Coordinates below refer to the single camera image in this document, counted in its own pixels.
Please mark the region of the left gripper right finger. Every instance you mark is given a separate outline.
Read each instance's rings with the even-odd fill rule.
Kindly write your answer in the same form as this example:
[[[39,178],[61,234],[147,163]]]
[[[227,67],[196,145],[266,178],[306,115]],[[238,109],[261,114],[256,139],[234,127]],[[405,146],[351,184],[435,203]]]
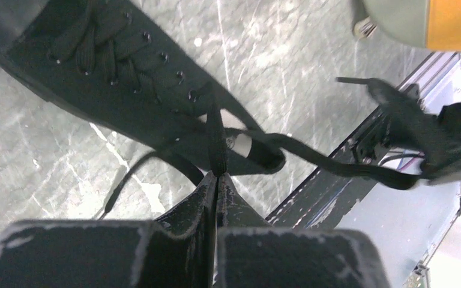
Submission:
[[[352,229],[270,226],[218,180],[217,287],[388,287],[379,251]]]

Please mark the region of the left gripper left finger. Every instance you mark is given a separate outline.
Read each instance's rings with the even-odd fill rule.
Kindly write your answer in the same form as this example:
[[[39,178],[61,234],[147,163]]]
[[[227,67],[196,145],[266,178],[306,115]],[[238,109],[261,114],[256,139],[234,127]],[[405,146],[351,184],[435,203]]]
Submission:
[[[211,287],[217,178],[158,220],[23,220],[0,234],[0,287]]]

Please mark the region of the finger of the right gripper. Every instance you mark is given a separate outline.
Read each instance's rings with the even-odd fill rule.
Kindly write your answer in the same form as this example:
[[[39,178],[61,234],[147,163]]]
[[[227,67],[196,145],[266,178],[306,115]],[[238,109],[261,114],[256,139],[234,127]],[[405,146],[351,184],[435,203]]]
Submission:
[[[442,130],[416,101],[378,78],[337,77],[336,81],[367,86],[371,98],[401,124],[410,139],[424,152],[427,162],[434,166],[442,163]]]

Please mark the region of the black canvas shoe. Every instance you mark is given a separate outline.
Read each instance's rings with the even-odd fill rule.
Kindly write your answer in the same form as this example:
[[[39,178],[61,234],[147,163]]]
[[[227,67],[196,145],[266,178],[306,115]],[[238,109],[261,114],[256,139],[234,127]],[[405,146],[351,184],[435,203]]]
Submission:
[[[194,184],[149,152],[209,169],[206,113],[329,154],[426,55],[356,40],[358,1],[0,1],[0,226],[154,218]]]

